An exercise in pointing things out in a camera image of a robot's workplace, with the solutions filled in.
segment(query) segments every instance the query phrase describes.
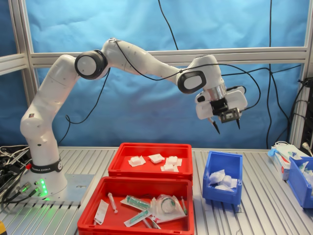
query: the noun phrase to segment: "wire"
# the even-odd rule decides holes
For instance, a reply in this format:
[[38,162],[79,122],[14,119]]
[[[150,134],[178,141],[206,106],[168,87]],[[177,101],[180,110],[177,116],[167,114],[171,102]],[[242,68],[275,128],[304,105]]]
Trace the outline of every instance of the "wire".
[[271,77],[272,77],[272,80],[273,80],[273,83],[274,83],[274,87],[275,87],[277,105],[278,105],[279,109],[282,111],[282,113],[284,114],[284,116],[285,116],[286,119],[287,119],[287,128],[290,128],[290,124],[291,124],[291,123],[290,123],[289,117],[287,116],[287,114],[284,112],[284,110],[282,109],[282,107],[281,107],[280,104],[279,104],[278,90],[277,90],[277,86],[276,86],[276,82],[275,82],[273,73],[271,73],[270,75],[271,75]]
[[5,156],[7,156],[7,157],[13,158],[13,159],[15,159],[17,162],[19,162],[20,164],[22,164],[23,166],[26,166],[24,163],[22,163],[22,162],[20,162],[18,159],[16,159],[16,158],[14,157],[14,155],[17,154],[17,153],[19,153],[19,152],[25,151],[25,150],[28,149],[29,147],[26,147],[26,148],[24,148],[24,149],[21,149],[21,150],[19,150],[19,151],[16,151],[16,152],[12,153],[11,155],[6,154],[6,153],[4,153],[4,152],[1,151],[1,148],[4,148],[4,147],[10,147],[10,146],[2,146],[2,147],[0,147],[0,153],[1,153],[1,154],[5,155]]
[[12,175],[12,174],[13,174],[12,172],[9,172],[9,173],[6,173],[6,174],[4,174],[4,175],[1,175],[1,176],[0,176],[0,179],[6,177],[6,176],[8,176],[8,175]]
[[268,96],[267,96],[267,102],[266,102],[266,107],[268,109],[268,117],[269,117],[269,126],[268,126],[268,132],[266,134],[266,149],[268,149],[268,134],[270,127],[272,125],[272,118],[270,116],[270,111],[269,111],[269,105],[268,105],[268,98],[269,98],[269,90],[270,90],[270,81],[271,81],[271,76],[269,75],[269,82],[268,82]]
[[158,5],[160,6],[160,10],[161,10],[161,12],[162,12],[162,15],[163,15],[163,17],[164,17],[165,21],[167,22],[168,27],[170,28],[170,31],[171,31],[171,34],[172,34],[172,37],[173,37],[173,40],[174,40],[174,43],[175,43],[176,49],[178,50],[178,47],[177,47],[177,44],[176,44],[176,40],[175,40],[175,37],[174,37],[173,31],[172,31],[172,28],[171,28],[170,23],[168,23],[168,21],[167,21],[167,19],[166,19],[165,15],[164,15],[164,13],[163,13],[163,10],[162,10],[162,7],[161,7],[161,2],[160,2],[160,0],[158,0]]
[[11,197],[9,198],[8,200],[6,199],[9,194],[11,193],[11,191],[13,190],[13,188],[20,182],[20,179],[21,179],[21,176],[23,175],[24,171],[22,171],[19,175],[16,175],[15,177],[18,176],[18,179],[13,183],[11,184],[11,186],[5,191],[5,193],[3,194],[3,197],[2,197],[2,201],[1,201],[1,204],[3,205],[4,203],[8,203],[8,201],[10,199],[14,199],[15,197]]
[[260,101],[260,99],[261,99],[261,89],[260,89],[260,87],[259,87],[259,84],[256,82],[256,80],[251,76],[251,74],[250,74],[249,72],[247,72],[247,71],[245,71],[245,70],[243,70],[243,69],[241,69],[241,68],[239,68],[239,67],[237,67],[237,66],[229,65],[229,64],[204,64],[204,65],[194,66],[194,67],[190,67],[190,68],[186,68],[186,69],[181,69],[180,71],[178,71],[178,72],[176,72],[176,73],[174,73],[174,74],[172,74],[172,75],[170,75],[170,76],[161,78],[161,79],[154,79],[154,78],[148,77],[148,76],[142,74],[140,71],[138,71],[138,69],[136,69],[136,68],[131,64],[131,62],[129,61],[129,59],[127,58],[127,56],[125,55],[125,53],[123,52],[123,50],[121,49],[121,47],[119,46],[118,42],[115,41],[115,43],[116,43],[117,47],[119,48],[119,50],[121,51],[121,53],[123,54],[123,56],[125,57],[125,59],[127,60],[127,62],[132,66],[132,68],[133,68],[136,72],[138,72],[141,76],[144,76],[144,77],[146,77],[146,78],[148,78],[148,79],[150,79],[150,80],[153,80],[153,81],[161,81],[161,80],[164,80],[164,79],[167,79],[167,78],[169,78],[169,77],[175,76],[175,75],[177,75],[178,73],[182,73],[182,72],[187,71],[187,70],[197,69],[197,68],[201,68],[201,67],[204,67],[204,66],[224,65],[224,66],[229,66],[229,67],[236,68],[236,69],[238,69],[238,70],[240,70],[240,71],[242,71],[242,72],[248,74],[248,75],[251,77],[251,79],[254,81],[254,83],[256,84],[256,86],[257,86],[257,88],[258,88],[258,90],[259,90],[259,98],[258,98],[258,100],[256,101],[256,103],[255,103],[254,105],[252,105],[251,107],[245,108],[244,110],[248,110],[248,109],[253,108],[254,106],[256,106],[256,105],[259,103],[259,101]]
[[[295,114],[295,113],[293,113],[294,108],[295,108],[295,104],[296,104],[297,102],[299,102],[299,101],[305,101],[305,100],[298,100],[298,101],[297,101],[297,99],[298,99],[298,97],[299,97],[299,95],[300,95],[302,89],[303,89],[305,86],[306,86],[306,82],[302,82],[302,86],[300,87],[300,89],[299,89],[299,91],[298,91],[298,93],[297,93],[297,95],[296,95],[296,97],[295,97],[295,99],[294,99],[294,102],[293,102],[293,104],[292,104],[292,106],[291,106],[291,111],[290,111],[290,116],[289,116],[290,124],[291,124],[291,121],[292,121],[293,116],[294,116],[294,114]],[[278,139],[282,136],[282,134],[283,134],[287,129],[288,129],[288,127],[286,127],[286,128],[282,131],[282,133],[280,133],[280,135],[278,136],[278,138],[276,139],[275,142],[278,141]]]
[[[270,0],[270,5],[269,5],[269,47],[272,46],[272,0]],[[269,135],[269,131],[270,131],[270,127],[272,125],[272,118],[270,116],[270,111],[269,111],[269,91],[270,91],[270,80],[271,80],[271,65],[268,65],[269,68],[269,82],[268,82],[268,96],[267,96],[267,100],[266,100],[266,106],[268,109],[268,117],[269,117],[269,125],[268,125],[268,132],[266,134],[266,149],[268,149],[268,135]]]
[[93,110],[95,109],[95,107],[97,106],[97,104],[98,104],[98,102],[99,102],[100,96],[101,96],[101,94],[102,94],[102,91],[103,91],[104,86],[105,86],[105,84],[106,84],[106,82],[107,82],[108,76],[109,76],[109,74],[110,74],[110,70],[111,70],[111,69],[109,69],[108,72],[107,72],[107,74],[106,74],[106,78],[105,78],[105,80],[104,80],[104,83],[103,83],[101,92],[100,92],[100,94],[99,94],[99,96],[98,96],[98,99],[97,99],[96,104],[94,105],[94,107],[92,108],[92,110],[89,112],[89,114],[85,117],[85,119],[82,120],[82,121],[80,121],[80,122],[72,122],[72,121],[70,120],[69,116],[68,116],[68,115],[65,115],[65,118],[66,118],[66,120],[68,121],[68,128],[67,128],[67,132],[65,133],[65,135],[63,136],[63,138],[58,142],[58,144],[60,144],[60,143],[64,140],[64,138],[67,136],[71,124],[80,124],[80,123],[83,123],[84,121],[87,120],[87,118],[88,118],[88,117],[90,116],[90,114],[93,112]]
[[7,204],[10,204],[10,203],[19,203],[19,202],[25,201],[25,200],[28,199],[28,198],[30,198],[30,196],[27,196],[27,197],[25,197],[25,198],[23,198],[23,199],[21,199],[21,200],[19,200],[19,201],[14,201],[14,202],[10,201],[10,202],[6,202],[6,203],[7,203]]
[[302,115],[300,115],[300,114],[293,114],[293,115],[298,115],[298,116],[300,116],[300,117],[303,117],[304,120],[306,120],[305,116],[302,116]]
[[307,100],[303,100],[303,99],[297,100],[295,103],[298,103],[298,102],[301,102],[301,101],[306,102],[307,104],[309,104],[309,102]]
[[282,71],[287,71],[287,70],[291,70],[291,69],[294,69],[296,67],[300,67],[301,65],[297,65],[297,66],[293,66],[291,68],[287,68],[287,69],[284,69],[284,70],[279,70],[279,71],[275,71],[275,72],[272,72],[272,73],[277,73],[277,72],[282,72]]
[[[275,72],[272,72],[272,73],[277,73],[277,72],[291,70],[291,69],[294,69],[294,68],[299,67],[299,66],[301,66],[301,65],[293,66],[293,67],[290,67],[290,68],[287,68],[287,69],[284,69],[284,70],[275,71]],[[262,67],[262,68],[258,68],[258,69],[255,69],[255,70],[250,70],[248,72],[255,72],[255,71],[258,71],[258,70],[269,70],[269,68]],[[231,75],[240,75],[240,74],[245,74],[245,72],[222,74],[222,76],[231,76]]]

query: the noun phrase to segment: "black connector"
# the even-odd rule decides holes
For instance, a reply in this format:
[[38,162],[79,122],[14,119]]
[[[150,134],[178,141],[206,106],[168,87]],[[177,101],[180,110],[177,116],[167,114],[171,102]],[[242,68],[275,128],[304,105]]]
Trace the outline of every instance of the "black connector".
[[313,87],[313,77],[307,77],[304,79],[304,84],[306,87]]

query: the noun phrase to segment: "aluminum frame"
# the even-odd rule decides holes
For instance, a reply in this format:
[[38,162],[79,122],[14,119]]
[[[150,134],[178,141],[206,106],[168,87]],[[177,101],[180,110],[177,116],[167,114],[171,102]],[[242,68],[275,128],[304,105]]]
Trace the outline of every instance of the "aluminum frame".
[[[77,56],[79,52],[34,53],[25,0],[8,0],[18,54],[0,57],[0,75],[21,70],[27,104],[30,105],[40,83],[36,68],[49,68],[62,54]],[[313,75],[312,54],[313,0],[310,0],[305,45],[303,47],[248,47],[197,50],[150,51],[158,60],[173,66],[188,66],[195,57],[213,54],[219,63],[275,64],[303,63],[300,79]],[[300,99],[308,100],[304,88]],[[299,102],[296,112],[305,115],[306,102]],[[304,120],[295,116],[290,141],[300,147]]]

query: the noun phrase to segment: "white tissue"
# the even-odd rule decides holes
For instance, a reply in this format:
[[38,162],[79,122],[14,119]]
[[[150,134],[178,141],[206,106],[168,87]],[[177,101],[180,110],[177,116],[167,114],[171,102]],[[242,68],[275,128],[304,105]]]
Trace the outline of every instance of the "white tissue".
[[170,156],[166,159],[165,164],[172,164],[176,166],[181,166],[182,158],[177,158],[176,156]]
[[168,164],[176,165],[177,163],[177,157],[176,156],[171,156],[167,159]]
[[150,156],[148,156],[148,157],[151,159],[151,161],[152,161],[154,164],[160,163],[162,160],[165,159],[164,157],[162,157],[161,154],[150,155]]
[[219,189],[219,190],[225,190],[225,191],[233,192],[233,190],[230,187],[226,186],[226,185],[217,185],[217,186],[215,186],[215,188]]
[[225,175],[222,181],[218,182],[219,185],[226,185],[228,187],[231,187],[231,176]]
[[143,165],[146,163],[146,161],[143,159],[142,156],[140,156],[140,158],[138,156],[136,157],[132,157],[130,160],[128,160],[129,165],[131,165],[132,167],[134,166],[138,166],[138,165]]
[[308,183],[311,185],[311,187],[313,187],[313,176],[309,175],[306,172],[303,172],[303,176],[308,181]]
[[179,172],[177,165],[165,164],[161,166],[161,171],[169,171],[169,172]]
[[231,188],[236,188],[237,187],[237,179],[231,179]]
[[213,184],[216,184],[216,183],[222,181],[224,176],[225,176],[225,170],[220,170],[220,171],[216,171],[216,172],[212,173],[209,176],[209,180],[210,180],[209,185],[213,185]]

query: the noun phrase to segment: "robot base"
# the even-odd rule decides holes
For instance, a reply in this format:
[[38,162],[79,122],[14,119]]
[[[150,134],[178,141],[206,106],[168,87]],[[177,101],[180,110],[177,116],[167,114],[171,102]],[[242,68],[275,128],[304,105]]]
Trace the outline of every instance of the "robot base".
[[89,192],[94,175],[65,174],[64,176],[67,186],[62,191],[48,195],[46,198],[31,197],[31,202],[36,200],[37,204],[44,204],[46,201],[55,201],[63,205],[80,205]]

